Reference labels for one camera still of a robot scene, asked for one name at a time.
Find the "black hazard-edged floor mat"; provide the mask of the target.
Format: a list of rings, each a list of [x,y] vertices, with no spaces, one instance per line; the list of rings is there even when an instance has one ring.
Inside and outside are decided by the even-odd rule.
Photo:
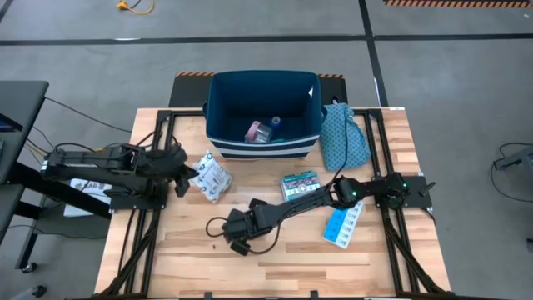
[[[213,72],[178,72],[172,85],[168,107],[200,108],[208,99]],[[348,103],[346,79],[341,74],[320,73],[324,104]]]

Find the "blue white pill organizer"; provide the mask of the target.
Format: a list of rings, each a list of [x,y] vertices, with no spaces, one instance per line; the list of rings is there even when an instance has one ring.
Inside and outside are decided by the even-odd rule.
[[[364,203],[359,202],[355,207],[346,210],[335,209],[322,237],[339,248],[347,249],[363,208]]]

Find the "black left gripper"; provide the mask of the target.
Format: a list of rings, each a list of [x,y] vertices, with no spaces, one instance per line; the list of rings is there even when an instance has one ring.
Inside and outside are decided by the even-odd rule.
[[[147,153],[150,174],[160,178],[180,178],[175,180],[174,191],[179,198],[187,193],[190,184],[187,178],[195,178],[199,172],[185,165],[187,155],[180,145],[171,145],[166,150],[156,149]]]

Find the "white printed plastic packet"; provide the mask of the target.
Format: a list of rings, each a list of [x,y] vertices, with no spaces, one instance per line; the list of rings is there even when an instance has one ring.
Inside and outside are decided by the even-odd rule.
[[[209,151],[193,165],[193,169],[198,175],[190,182],[212,203],[217,202],[232,184],[231,174],[221,167]]]

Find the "blue item on desk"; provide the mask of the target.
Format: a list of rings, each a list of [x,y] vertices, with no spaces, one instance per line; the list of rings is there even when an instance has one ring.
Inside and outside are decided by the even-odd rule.
[[[23,125],[0,113],[0,133],[21,132]]]

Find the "green first aid kit box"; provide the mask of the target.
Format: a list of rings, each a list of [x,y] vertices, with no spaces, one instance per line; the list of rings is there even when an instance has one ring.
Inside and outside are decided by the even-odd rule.
[[[285,201],[291,201],[321,186],[316,172],[307,171],[286,175],[281,179],[281,190]]]

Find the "black desk leg frame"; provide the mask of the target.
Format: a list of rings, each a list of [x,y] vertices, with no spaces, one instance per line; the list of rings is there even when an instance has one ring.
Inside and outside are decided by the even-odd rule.
[[[38,220],[44,212],[43,207],[20,201],[26,188],[101,218],[110,219],[112,216],[108,204],[63,182],[43,179],[37,170],[15,162],[0,181],[0,244],[15,215]]]

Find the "grey equipment stand foot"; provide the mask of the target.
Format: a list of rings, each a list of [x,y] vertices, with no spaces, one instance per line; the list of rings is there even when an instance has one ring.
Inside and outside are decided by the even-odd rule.
[[[514,165],[524,165],[525,168],[533,173],[533,146],[525,147],[520,151],[493,162],[496,170],[506,170]]]

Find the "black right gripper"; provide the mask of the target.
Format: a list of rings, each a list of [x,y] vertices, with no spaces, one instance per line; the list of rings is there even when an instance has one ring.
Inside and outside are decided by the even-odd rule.
[[[276,206],[267,205],[266,201],[253,198],[246,212],[233,208],[227,220],[222,225],[222,235],[227,242],[231,242],[230,249],[246,256],[250,252],[250,245],[237,240],[251,240],[266,235],[277,225]]]

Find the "dark grey desk top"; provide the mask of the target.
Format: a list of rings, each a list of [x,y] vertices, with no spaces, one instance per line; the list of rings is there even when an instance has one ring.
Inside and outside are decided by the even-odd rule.
[[[0,81],[0,113],[23,125],[21,132],[0,132],[0,181],[18,163],[48,87],[46,81]]]

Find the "pink round container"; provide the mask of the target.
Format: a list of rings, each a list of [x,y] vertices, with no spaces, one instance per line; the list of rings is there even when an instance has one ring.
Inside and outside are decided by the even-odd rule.
[[[245,134],[245,141],[247,143],[268,143],[271,141],[273,130],[260,123],[254,121]]]

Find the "navy white striped fabric bin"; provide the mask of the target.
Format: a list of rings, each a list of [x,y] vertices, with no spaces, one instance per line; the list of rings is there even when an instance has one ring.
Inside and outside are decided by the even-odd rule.
[[[320,78],[313,72],[248,70],[212,77],[203,105],[206,136],[226,159],[305,158],[320,137],[326,112]],[[281,118],[279,128],[271,119]],[[273,130],[271,140],[246,142],[254,121]]]

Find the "teal patterned fabric pouch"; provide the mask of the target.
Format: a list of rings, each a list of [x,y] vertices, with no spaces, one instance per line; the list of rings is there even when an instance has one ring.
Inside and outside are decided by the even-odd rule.
[[[326,116],[321,125],[320,145],[328,172],[358,168],[370,159],[366,136],[355,123],[355,113],[346,103],[324,106]]]

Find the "white printed paper sheet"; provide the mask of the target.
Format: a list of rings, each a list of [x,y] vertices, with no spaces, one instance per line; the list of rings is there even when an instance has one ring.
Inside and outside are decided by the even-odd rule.
[[[80,192],[86,193],[89,196],[98,199],[100,202],[106,204],[110,204],[111,202],[111,198],[105,194],[105,191],[112,188],[110,184],[74,178],[70,182],[70,187],[76,188]],[[67,218],[85,217],[91,215],[91,212],[84,211],[71,205],[66,205],[63,210],[63,216]]]

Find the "hazard striped floor strip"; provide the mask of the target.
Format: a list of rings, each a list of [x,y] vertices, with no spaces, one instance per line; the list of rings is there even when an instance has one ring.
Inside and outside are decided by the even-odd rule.
[[[383,0],[390,7],[533,8],[533,0]]]

